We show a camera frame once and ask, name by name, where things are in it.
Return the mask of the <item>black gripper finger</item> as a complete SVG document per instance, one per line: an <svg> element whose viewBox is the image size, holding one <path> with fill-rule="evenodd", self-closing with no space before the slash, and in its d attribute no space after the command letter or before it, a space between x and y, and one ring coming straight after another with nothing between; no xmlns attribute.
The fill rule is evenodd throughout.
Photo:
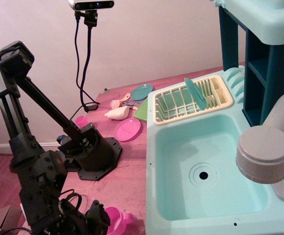
<svg viewBox="0 0 284 235"><path fill-rule="evenodd" d="M86 213L86 220L90 235L106 235L111 220L104 209L104 205L94 200Z"/></svg>

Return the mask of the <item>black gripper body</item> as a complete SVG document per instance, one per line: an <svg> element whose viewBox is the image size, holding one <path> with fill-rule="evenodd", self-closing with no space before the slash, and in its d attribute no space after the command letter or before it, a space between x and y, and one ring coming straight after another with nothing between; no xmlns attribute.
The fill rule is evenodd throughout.
<svg viewBox="0 0 284 235"><path fill-rule="evenodd" d="M81 195L74 191L61 200L49 196L50 235L89 235L86 213L78 210L81 202Z"/></svg>

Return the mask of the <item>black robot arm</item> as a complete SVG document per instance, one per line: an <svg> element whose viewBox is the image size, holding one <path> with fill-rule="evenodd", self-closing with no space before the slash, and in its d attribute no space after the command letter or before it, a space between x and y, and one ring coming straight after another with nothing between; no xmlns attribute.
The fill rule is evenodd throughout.
<svg viewBox="0 0 284 235"><path fill-rule="evenodd" d="M67 137L61 151L83 170L104 170L113 149L95 128L78 128L41 93L27 77L33 62L33 54L20 41L0 51L0 109L13 153L10 170L20 180L27 222L34 235L104 235L110 218L102 204L93 201L90 209L81 213L68 198L61 199L68 172L59 153L45 151L31 134L19 91L25 91L63 128Z"/></svg>

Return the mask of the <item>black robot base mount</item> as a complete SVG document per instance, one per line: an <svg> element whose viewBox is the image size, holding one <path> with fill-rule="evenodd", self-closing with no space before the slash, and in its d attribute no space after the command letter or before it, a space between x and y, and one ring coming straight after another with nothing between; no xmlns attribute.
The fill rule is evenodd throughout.
<svg viewBox="0 0 284 235"><path fill-rule="evenodd" d="M77 172L80 180L99 181L117 167L122 147L114 137L104 138L91 123L77 130L79 136L66 136L60 143L59 150L71 159L66 168Z"/></svg>

